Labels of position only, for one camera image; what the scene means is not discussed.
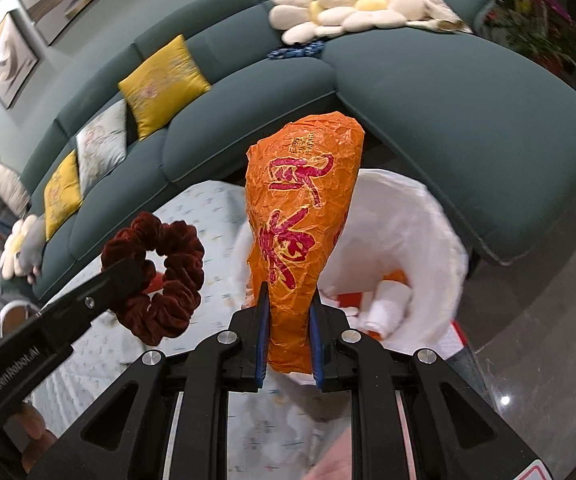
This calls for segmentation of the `operator hand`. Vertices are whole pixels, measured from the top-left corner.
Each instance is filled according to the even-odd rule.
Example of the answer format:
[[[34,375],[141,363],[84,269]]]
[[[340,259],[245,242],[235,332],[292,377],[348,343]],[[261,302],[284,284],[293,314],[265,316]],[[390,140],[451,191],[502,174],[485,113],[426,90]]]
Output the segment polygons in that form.
[[[44,417],[28,403],[23,403],[12,416],[30,438],[30,443],[24,448],[22,454],[22,466],[26,472],[30,472],[49,448],[58,438],[46,427]]]

